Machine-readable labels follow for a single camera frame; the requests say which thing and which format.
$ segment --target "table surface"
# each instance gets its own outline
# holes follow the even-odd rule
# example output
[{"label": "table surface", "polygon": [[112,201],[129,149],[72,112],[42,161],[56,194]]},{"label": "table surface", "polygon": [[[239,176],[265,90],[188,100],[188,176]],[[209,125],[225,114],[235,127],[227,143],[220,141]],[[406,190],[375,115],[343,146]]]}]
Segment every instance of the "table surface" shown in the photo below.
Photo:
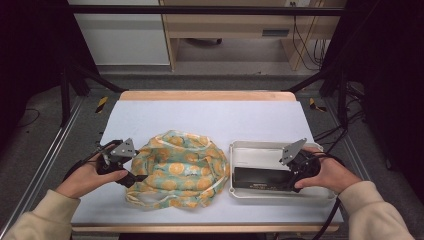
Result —
[{"label": "table surface", "polygon": [[[237,140],[313,143],[303,109],[291,93],[266,91],[129,91],[116,103],[101,144],[131,137],[141,148],[157,134],[205,135],[229,158]],[[334,199],[237,199],[224,191],[208,207],[143,209],[126,202],[125,188],[106,184],[82,198],[74,231],[310,232],[320,230]],[[327,231],[343,218],[338,210]]]}]

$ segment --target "human hand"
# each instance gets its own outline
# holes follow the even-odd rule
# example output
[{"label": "human hand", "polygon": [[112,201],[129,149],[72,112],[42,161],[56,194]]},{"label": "human hand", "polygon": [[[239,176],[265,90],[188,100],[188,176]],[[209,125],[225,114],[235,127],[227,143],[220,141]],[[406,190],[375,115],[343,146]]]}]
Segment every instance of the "human hand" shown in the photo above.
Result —
[{"label": "human hand", "polygon": [[[323,154],[317,148],[304,148],[304,150],[315,153],[318,156]],[[320,162],[321,170],[319,174],[315,177],[297,181],[294,185],[295,188],[319,186],[341,193],[349,186],[362,181],[333,158],[322,157]]]},{"label": "human hand", "polygon": [[75,170],[75,172],[59,185],[56,192],[66,197],[76,199],[95,190],[103,184],[118,181],[128,174],[127,170],[115,171],[105,175],[97,174],[96,160],[99,157],[100,153],[96,154],[86,164]]}]

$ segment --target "floor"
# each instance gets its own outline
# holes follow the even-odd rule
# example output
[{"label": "floor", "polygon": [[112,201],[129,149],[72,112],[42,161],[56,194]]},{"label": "floor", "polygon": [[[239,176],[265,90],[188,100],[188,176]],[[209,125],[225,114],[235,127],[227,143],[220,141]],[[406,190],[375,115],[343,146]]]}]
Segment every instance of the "floor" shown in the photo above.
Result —
[{"label": "floor", "polygon": [[[316,67],[305,59],[308,68]],[[204,89],[204,90],[284,90],[307,79],[316,70],[302,67],[292,71],[279,41],[224,39],[221,45],[213,41],[188,39],[179,52],[176,69],[166,66],[127,66],[108,68],[100,66],[103,77],[119,86],[130,89]],[[0,226],[2,232],[23,211],[31,210],[47,189],[60,184],[64,173],[72,164],[93,150],[100,141],[108,116],[119,94],[104,89],[96,82],[88,82],[92,91],[87,97],[77,97],[71,92],[72,118],[60,128],[60,89],[55,87],[40,93],[28,102],[25,116],[15,129],[9,145],[0,153]],[[336,101],[333,97],[321,98],[318,81],[296,94],[314,136],[336,127]],[[95,113],[101,97],[108,96],[102,113]],[[310,99],[320,111],[310,107]],[[349,115],[361,111],[358,101],[349,104]],[[345,159],[349,169],[364,179],[374,181],[386,201],[392,203],[404,217],[416,239],[424,239],[424,206],[416,198],[402,173],[389,171],[378,143],[358,115],[349,125],[349,132],[332,150]],[[324,147],[338,137],[339,131],[322,141]],[[322,239],[347,239],[347,222],[334,233]],[[300,237],[310,239],[313,233]],[[299,237],[296,233],[282,233],[284,237]],[[116,240],[118,234],[74,233],[74,239]]]}]

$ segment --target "cabinet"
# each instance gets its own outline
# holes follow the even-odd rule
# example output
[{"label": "cabinet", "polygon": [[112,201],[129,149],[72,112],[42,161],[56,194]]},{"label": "cabinet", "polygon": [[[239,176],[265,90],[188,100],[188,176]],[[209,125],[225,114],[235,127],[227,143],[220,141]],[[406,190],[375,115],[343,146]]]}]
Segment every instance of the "cabinet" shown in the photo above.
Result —
[{"label": "cabinet", "polygon": [[[68,0],[74,5],[158,5],[156,0]],[[96,65],[169,65],[160,14],[75,14]]]},{"label": "cabinet", "polygon": [[[160,0],[160,4],[284,7],[286,1],[288,0]],[[345,3],[345,0],[311,0],[308,7],[344,7]],[[297,34],[294,32],[293,16],[164,14],[162,18],[172,69],[175,69],[178,43],[182,38],[280,38],[291,68],[296,70],[301,64],[300,55],[303,56],[306,52],[302,40],[308,42],[311,39],[331,39],[339,20],[339,17],[330,16],[298,16]]]}]

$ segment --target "beige sleeve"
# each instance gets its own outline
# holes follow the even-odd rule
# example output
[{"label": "beige sleeve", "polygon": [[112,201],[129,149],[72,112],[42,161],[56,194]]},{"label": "beige sleeve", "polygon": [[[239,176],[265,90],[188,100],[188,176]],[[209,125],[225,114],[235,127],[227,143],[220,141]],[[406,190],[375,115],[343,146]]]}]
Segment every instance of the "beige sleeve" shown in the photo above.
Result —
[{"label": "beige sleeve", "polygon": [[67,198],[49,190],[32,212],[19,217],[6,233],[4,240],[69,240],[72,231],[71,219],[79,203],[79,199]]},{"label": "beige sleeve", "polygon": [[374,183],[356,183],[339,198],[349,214],[349,239],[414,239],[402,216],[383,200]]}]

